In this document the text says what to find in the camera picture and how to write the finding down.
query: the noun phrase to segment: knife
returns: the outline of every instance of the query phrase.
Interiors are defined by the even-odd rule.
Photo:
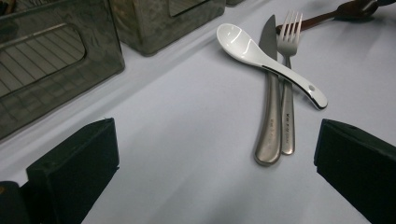
[[[259,47],[268,56],[277,59],[275,15],[265,23]],[[281,147],[279,80],[278,76],[271,72],[267,72],[267,80],[266,112],[255,153],[255,160],[260,165],[275,163],[279,159]]]

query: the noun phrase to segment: spoon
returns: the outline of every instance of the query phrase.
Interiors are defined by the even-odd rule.
[[[305,20],[301,24],[301,30],[309,29],[319,23],[331,18],[339,20],[362,20],[369,18],[378,9],[378,3],[375,0],[355,0],[340,5],[335,11],[320,16],[316,16],[309,20]],[[282,25],[276,27],[276,31],[280,33]]]
[[[327,106],[326,96],[304,77],[266,55],[253,39],[241,28],[224,23],[218,27],[218,41],[223,49],[236,60],[269,70],[298,86],[317,109]]]

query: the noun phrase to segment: white ceramic spoon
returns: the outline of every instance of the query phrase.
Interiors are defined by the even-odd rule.
[[[291,81],[305,92],[317,109],[324,109],[327,106],[327,98],[319,88],[262,52],[254,40],[241,28],[225,23],[219,26],[217,35],[224,50],[236,60],[264,68]]]

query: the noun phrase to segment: table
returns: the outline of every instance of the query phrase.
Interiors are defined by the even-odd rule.
[[[344,2],[246,0],[152,57],[122,44],[121,74],[0,142],[0,179],[24,184],[33,161],[86,124],[114,118],[120,169],[83,223],[368,223],[313,160],[323,119],[396,146],[396,5],[371,21],[326,21],[303,33],[293,70],[329,105],[317,111],[295,91],[296,152],[270,167],[253,159],[266,75],[216,39],[224,22],[258,41],[273,14],[280,24],[289,9],[311,18]]]

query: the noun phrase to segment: fork tines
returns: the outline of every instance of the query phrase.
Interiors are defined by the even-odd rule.
[[[301,31],[302,20],[303,20],[303,13],[289,11],[288,15],[286,16],[285,22],[282,25],[282,29],[280,31],[279,36],[285,40],[295,41],[298,43],[299,35],[296,34],[299,34]]]

